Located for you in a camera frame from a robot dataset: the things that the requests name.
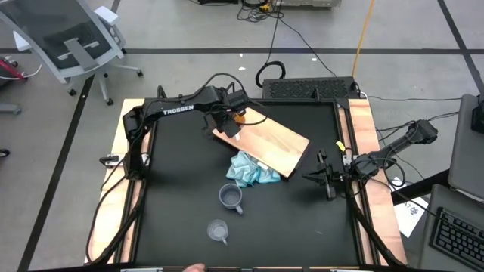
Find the concrete floor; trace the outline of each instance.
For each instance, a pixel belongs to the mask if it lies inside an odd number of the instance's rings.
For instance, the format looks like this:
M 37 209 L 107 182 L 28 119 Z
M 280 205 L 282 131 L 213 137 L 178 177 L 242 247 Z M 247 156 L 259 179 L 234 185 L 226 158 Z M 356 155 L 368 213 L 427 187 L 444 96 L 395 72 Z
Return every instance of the concrete floor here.
M 257 70 L 267 58 L 275 20 L 246 23 L 236 20 L 239 6 L 205 7 L 188 0 L 89 0 L 96 8 L 119 4 L 119 27 L 127 39 L 126 65 L 139 66 L 135 73 L 112 72 L 107 79 L 111 107 L 102 100 L 94 81 L 85 99 L 59 184 L 29 268 L 80 265 L 93 211 L 99 199 L 105 169 L 98 158 L 110 152 L 123 99 L 153 97 L 163 85 L 169 96 L 190 94 L 213 73 L 237 76 L 251 97 L 260 97 L 254 83 Z M 370 0 L 344 0 L 333 11 L 289 10 L 284 21 L 298 29 L 313 48 L 356 48 Z M 484 48 L 484 18 L 480 0 L 445 0 L 468 48 Z M 0 52 L 13 48 L 10 30 L 0 23 Z M 306 48 L 299 36 L 284 25 L 278 27 L 275 48 Z M 187 48 L 173 51 L 173 48 Z M 214 48 L 207 51 L 191 48 Z M 220 48 L 233 48 L 220 54 Z M 363 54 L 356 80 L 368 95 L 380 97 L 460 97 L 478 94 L 478 88 L 461 54 L 423 54 L 422 48 L 459 49 L 437 0 L 377 2 L 364 48 L 414 49 L 412 54 Z M 28 73 L 39 65 L 31 54 L 13 54 Z M 329 76 L 311 54 L 273 54 L 287 68 L 287 78 Z M 338 75 L 351 74 L 353 54 L 320 54 Z M 484 56 L 473 55 L 478 70 Z M 265 78 L 278 76 L 268 69 Z M 226 85 L 225 79 L 214 85 Z M 12 155 L 0 162 L 0 264 L 2 270 L 19 267 L 39 207 L 58 163 L 78 97 L 70 97 L 47 69 L 27 83 L 15 82 L 0 91 L 2 102 L 21 104 L 19 116 L 0 115 L 0 145 Z M 372 100 L 377 127 L 400 125 L 458 110 L 458 101 L 383 102 Z M 425 177 L 448 168 L 457 119 L 437 120 L 439 139 L 432 145 L 411 148 L 402 158 Z M 420 178 L 403 165 L 409 181 Z M 424 220 L 410 239 L 404 239 L 410 264 L 415 264 Z

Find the black keyboard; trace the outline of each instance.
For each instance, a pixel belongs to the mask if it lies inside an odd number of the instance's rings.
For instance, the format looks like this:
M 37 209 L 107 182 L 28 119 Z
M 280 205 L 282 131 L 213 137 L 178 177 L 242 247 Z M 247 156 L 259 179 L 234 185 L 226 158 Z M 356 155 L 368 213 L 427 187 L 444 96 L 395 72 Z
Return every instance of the black keyboard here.
M 438 207 L 430 246 L 468 267 L 484 271 L 484 228 Z

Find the black mat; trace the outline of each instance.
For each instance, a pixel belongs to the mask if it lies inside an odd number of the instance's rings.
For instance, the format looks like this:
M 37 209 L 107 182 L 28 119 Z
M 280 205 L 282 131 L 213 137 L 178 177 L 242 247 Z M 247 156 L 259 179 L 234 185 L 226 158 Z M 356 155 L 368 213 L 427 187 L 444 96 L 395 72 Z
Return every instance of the black mat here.
M 327 148 L 329 157 L 339 156 L 333 104 L 267 107 L 272 119 L 311 143 L 289 181 L 243 189 L 243 216 L 223 208 L 218 198 L 219 188 L 233 182 L 225 174 L 237 150 L 203 136 L 202 113 L 158 122 L 137 264 L 357 265 L 346 201 L 327 202 L 323 188 L 301 177 L 315 170 L 319 148 Z M 208 237 L 206 228 L 213 219 L 227 222 L 228 246 Z

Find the wooden cutting board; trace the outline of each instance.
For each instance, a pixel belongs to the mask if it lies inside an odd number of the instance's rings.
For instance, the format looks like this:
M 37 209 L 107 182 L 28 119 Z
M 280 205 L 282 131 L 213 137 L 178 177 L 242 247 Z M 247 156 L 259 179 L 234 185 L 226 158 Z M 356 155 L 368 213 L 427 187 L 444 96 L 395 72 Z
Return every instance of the wooden cutting board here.
M 264 119 L 264 115 L 247 108 L 246 114 L 238 122 L 254 123 Z M 228 138 L 216 129 L 213 134 L 233 147 L 249 153 L 284 177 L 289 177 L 304 154 L 309 140 L 276 121 L 267 118 L 258 125 L 242 125 L 240 138 Z

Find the mug handle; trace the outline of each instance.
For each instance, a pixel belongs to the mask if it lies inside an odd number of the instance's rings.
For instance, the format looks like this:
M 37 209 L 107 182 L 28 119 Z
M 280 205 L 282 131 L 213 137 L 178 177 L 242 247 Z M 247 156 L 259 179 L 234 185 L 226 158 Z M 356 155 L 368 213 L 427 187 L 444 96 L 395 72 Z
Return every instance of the mug handle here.
M 242 215 L 244 213 L 244 211 L 242 210 L 242 208 L 239 205 L 237 205 L 237 207 L 235 207 L 235 209 L 237 210 L 239 215 Z

